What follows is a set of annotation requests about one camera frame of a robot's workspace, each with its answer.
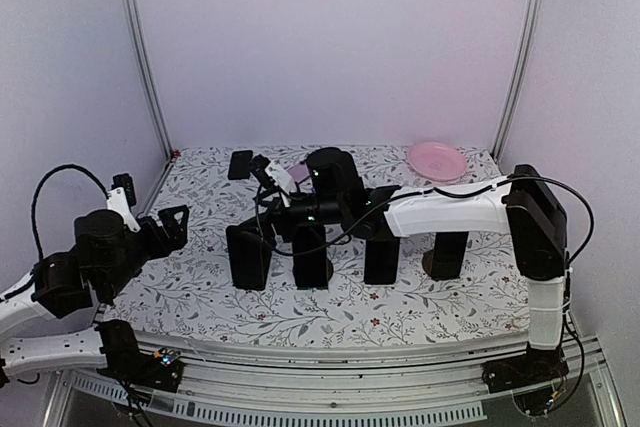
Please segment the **dark grey phone stand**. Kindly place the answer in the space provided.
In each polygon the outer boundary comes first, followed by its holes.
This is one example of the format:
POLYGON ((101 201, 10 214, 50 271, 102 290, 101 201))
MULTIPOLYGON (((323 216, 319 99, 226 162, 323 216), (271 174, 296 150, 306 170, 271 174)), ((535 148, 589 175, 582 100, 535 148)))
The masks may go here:
POLYGON ((332 263, 329 259, 326 259, 326 262, 325 262, 325 271, 324 271, 324 277, 323 277, 323 284, 322 284, 322 287, 323 287, 324 289, 327 289, 327 288, 328 288, 328 286, 329 286, 329 282, 330 282, 330 280, 332 279, 333 274, 334 274, 334 266, 333 266, 333 263, 332 263))

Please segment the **black phone teal edge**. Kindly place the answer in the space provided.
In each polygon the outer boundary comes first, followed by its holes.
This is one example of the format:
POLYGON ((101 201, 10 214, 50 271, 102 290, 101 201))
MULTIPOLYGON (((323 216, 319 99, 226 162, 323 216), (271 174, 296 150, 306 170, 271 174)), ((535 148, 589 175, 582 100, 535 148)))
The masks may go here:
POLYGON ((326 289, 330 275, 326 249, 325 227, 322 224, 301 227, 296 231, 292 247, 293 275, 298 289, 326 289))

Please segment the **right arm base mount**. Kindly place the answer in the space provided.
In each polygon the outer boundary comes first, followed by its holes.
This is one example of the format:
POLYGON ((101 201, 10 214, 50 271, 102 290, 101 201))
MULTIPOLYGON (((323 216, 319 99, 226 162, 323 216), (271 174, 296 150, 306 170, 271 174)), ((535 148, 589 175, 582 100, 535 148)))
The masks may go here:
POLYGON ((561 347, 540 350, 527 345, 523 354, 488 361, 482 365, 482 381, 490 393, 560 379, 568 373, 569 368, 561 347))

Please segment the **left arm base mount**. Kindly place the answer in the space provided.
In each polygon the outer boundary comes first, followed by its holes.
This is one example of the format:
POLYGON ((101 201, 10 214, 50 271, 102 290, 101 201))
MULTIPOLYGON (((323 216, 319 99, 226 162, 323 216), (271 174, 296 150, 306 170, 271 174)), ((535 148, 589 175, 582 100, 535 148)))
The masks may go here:
POLYGON ((184 363, 180 354, 167 348, 143 353, 130 324, 122 320, 101 322, 95 327, 102 346, 99 351, 107 361, 99 375, 128 385, 176 393, 181 383, 184 363))

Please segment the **black phone blue edge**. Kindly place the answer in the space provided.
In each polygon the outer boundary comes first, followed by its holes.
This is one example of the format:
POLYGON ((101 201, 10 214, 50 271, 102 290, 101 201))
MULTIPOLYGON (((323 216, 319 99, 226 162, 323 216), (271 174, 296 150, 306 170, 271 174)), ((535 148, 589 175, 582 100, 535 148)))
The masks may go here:
POLYGON ((364 283, 393 285, 397 279, 400 239, 365 242, 364 283))

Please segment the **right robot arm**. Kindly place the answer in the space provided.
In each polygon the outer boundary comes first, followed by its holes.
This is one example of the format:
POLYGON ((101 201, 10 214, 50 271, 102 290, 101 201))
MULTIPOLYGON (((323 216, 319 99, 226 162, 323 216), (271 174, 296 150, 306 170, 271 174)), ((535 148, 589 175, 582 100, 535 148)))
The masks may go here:
POLYGON ((368 285, 365 245, 334 247, 325 290, 298 291, 280 261, 262 328, 273 346, 391 348, 474 342, 526 333, 534 346, 517 374, 552 371, 565 302, 566 215, 542 182, 508 183, 488 153, 464 151, 468 170, 432 188, 405 165, 405 149, 355 146, 368 187, 397 184, 387 214, 400 243, 393 283, 368 285))

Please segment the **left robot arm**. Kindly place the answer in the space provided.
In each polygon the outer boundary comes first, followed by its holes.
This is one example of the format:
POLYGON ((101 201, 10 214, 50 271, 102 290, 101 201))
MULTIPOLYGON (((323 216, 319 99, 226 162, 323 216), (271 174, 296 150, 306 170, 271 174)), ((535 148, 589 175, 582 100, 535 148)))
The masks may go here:
POLYGON ((95 303, 113 304, 147 262, 186 245, 188 219, 185 205, 163 209, 157 219, 140 218, 138 230, 108 209, 77 218, 74 246, 36 263, 25 284, 1 296, 1 382, 30 371, 84 367, 125 385, 176 392, 184 370, 178 353, 168 348, 142 352, 126 321, 101 321, 56 336, 18 334, 40 320, 60 320, 95 303))

